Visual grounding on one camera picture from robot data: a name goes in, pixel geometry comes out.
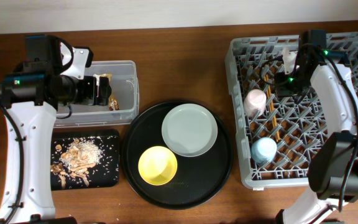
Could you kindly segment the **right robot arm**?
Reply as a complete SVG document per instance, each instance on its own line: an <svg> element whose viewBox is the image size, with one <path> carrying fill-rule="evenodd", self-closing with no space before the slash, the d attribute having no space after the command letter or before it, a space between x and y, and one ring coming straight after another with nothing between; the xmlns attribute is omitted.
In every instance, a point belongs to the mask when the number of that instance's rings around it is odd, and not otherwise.
<svg viewBox="0 0 358 224"><path fill-rule="evenodd" d="M313 89L329 137L309 164L308 188L275 221L321 223L358 200L358 97L351 64L345 51L328 49L324 30L304 32L296 56L284 53L280 58L285 70L275 75L276 95L300 103Z"/></svg>

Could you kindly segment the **grey plate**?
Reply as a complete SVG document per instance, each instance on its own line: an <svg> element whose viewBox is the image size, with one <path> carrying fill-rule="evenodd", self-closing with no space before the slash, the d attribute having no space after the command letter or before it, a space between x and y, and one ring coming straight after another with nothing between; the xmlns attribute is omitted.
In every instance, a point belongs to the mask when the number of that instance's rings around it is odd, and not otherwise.
<svg viewBox="0 0 358 224"><path fill-rule="evenodd" d="M218 124L201 105L185 103L171 109L162 122L162 137L174 153L197 157L208 152L218 137Z"/></svg>

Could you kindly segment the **brown gold snack wrapper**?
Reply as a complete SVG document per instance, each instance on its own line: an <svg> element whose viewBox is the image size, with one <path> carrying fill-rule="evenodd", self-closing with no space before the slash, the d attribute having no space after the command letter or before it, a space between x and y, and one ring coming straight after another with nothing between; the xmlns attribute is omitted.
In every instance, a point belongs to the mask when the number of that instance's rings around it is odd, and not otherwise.
<svg viewBox="0 0 358 224"><path fill-rule="evenodd" d="M96 86L98 87L97 97L101 105L108 105L110 111L119 110L117 99L111 87L112 73L94 74L93 77L96 79Z"/></svg>

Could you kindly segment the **pink cup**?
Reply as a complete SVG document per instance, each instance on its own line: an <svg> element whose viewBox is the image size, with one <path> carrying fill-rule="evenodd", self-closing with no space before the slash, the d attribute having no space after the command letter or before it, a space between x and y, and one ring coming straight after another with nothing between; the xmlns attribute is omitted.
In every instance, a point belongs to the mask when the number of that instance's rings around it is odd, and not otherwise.
<svg viewBox="0 0 358 224"><path fill-rule="evenodd" d="M244 113L252 118L260 116L266 107L267 96L259 89L248 92L244 100Z"/></svg>

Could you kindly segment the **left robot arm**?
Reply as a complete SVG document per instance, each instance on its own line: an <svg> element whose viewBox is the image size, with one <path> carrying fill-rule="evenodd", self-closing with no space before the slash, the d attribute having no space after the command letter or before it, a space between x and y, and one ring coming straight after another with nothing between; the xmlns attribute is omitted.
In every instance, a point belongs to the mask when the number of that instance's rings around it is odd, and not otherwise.
<svg viewBox="0 0 358 224"><path fill-rule="evenodd" d="M50 183L53 126L60 104L108 104L107 78L85 80L93 61L88 47L54 35L25 38L26 59L0 84L7 124L7 167L0 223L76 223L57 218Z"/></svg>

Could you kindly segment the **blue cup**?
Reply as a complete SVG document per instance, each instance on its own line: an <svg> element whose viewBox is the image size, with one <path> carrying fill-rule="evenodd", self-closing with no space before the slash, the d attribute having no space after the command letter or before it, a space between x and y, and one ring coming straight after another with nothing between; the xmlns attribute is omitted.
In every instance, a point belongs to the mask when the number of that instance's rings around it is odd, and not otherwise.
<svg viewBox="0 0 358 224"><path fill-rule="evenodd" d="M263 165L273 161L277 152L277 143L271 138L260 138L252 144L250 151L251 158L258 165Z"/></svg>

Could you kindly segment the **yellow bowl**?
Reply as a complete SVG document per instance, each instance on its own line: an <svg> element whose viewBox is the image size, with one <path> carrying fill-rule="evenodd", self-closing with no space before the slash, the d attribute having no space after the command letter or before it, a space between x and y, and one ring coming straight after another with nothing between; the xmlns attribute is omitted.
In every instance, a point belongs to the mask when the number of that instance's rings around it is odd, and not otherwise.
<svg viewBox="0 0 358 224"><path fill-rule="evenodd" d="M142 179L150 185L164 185L177 173L178 162L174 153L163 146L153 146L145 150L138 161L138 171Z"/></svg>

